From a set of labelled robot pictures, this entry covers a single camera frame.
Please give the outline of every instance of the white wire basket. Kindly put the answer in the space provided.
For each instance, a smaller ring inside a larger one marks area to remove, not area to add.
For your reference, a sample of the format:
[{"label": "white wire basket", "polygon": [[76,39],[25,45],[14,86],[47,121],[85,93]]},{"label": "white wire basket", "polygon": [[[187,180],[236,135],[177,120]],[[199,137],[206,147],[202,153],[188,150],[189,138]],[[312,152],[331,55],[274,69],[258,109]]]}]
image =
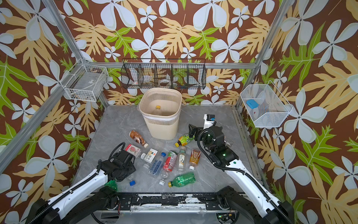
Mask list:
[{"label": "white wire basket", "polygon": [[[247,112],[257,128],[280,127],[293,109],[278,88],[273,83],[272,85],[277,93],[269,84],[251,84],[240,93]],[[279,97],[285,99],[287,104],[283,104]],[[248,105],[252,100],[257,103],[255,108]]]},{"label": "white wire basket", "polygon": [[108,71],[104,66],[82,63],[80,68],[70,75],[70,80],[63,87],[68,96],[72,100],[96,102],[107,82]]}]

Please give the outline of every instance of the trash can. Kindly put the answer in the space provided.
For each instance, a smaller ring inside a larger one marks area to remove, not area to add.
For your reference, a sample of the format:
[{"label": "trash can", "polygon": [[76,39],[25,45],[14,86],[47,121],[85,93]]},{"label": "trash can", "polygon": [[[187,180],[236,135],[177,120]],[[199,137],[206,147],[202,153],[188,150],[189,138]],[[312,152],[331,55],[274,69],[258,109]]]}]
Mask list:
[{"label": "trash can", "polygon": [[[157,106],[160,106],[160,115],[155,115]],[[182,95],[179,91],[152,88],[143,95],[138,110],[154,138],[172,140],[178,131],[181,106]]]}]

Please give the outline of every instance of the blue label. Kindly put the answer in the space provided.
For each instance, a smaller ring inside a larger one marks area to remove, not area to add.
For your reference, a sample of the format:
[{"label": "blue label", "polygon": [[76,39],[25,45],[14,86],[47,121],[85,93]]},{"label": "blue label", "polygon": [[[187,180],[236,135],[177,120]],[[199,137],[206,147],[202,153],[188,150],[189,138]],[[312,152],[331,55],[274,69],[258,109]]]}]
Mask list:
[{"label": "blue label", "polygon": [[160,168],[160,165],[161,165],[161,161],[158,161],[156,163],[156,166],[154,168],[154,171],[153,171],[153,174],[155,175],[157,172],[158,172],[158,169]]}]

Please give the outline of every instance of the brown bottle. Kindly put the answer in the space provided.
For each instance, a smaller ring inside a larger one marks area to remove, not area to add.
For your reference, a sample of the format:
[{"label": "brown bottle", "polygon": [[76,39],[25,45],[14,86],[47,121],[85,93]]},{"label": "brown bottle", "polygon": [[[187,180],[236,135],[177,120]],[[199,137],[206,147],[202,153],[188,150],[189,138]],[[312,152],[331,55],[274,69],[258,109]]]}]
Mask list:
[{"label": "brown bottle", "polygon": [[134,141],[136,141],[137,143],[141,144],[145,148],[147,148],[149,146],[148,143],[145,142],[143,137],[136,130],[132,130],[129,133],[129,137],[131,137]]}]

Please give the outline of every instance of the green plastic bottle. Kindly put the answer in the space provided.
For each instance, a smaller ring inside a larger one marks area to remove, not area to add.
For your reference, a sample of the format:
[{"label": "green plastic bottle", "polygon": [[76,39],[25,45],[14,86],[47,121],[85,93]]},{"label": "green plastic bottle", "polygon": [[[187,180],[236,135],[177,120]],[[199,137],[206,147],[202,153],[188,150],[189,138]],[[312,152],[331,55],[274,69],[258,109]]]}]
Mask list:
[{"label": "green plastic bottle", "polygon": [[194,173],[185,173],[183,175],[177,176],[173,181],[168,182],[169,187],[183,187],[187,184],[195,183]]}]

